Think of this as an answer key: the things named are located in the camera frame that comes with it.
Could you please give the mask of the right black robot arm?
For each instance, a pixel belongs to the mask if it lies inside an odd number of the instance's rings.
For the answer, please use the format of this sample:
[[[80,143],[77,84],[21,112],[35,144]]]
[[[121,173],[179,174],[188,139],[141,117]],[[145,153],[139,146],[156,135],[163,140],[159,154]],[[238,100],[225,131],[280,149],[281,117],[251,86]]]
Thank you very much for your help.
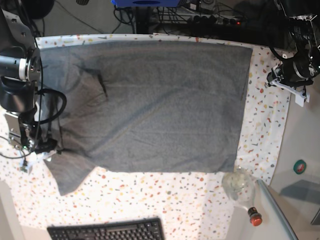
[[[23,1],[14,1],[17,14],[0,10],[0,105],[5,109],[8,143],[29,154],[58,153],[58,142],[42,137],[42,124],[57,119],[67,105],[66,96],[43,87],[43,64],[32,24]],[[42,110],[42,97],[52,94],[62,101],[47,119],[35,119]]]

